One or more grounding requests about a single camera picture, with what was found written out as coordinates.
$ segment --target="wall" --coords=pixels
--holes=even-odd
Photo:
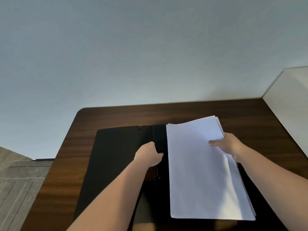
[[[284,70],[263,99],[308,156],[308,67]]]
[[[261,97],[308,0],[0,0],[0,145],[55,157],[82,107]]]

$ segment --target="white paper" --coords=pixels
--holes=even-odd
[[[208,144],[224,137],[219,120],[211,116],[166,129],[171,217],[255,220],[236,162]]]

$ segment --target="wooden desk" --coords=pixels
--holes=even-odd
[[[98,129],[177,124],[212,115],[219,117],[225,132],[308,178],[307,157],[261,98],[85,108],[76,114],[21,230],[61,231],[70,226]]]

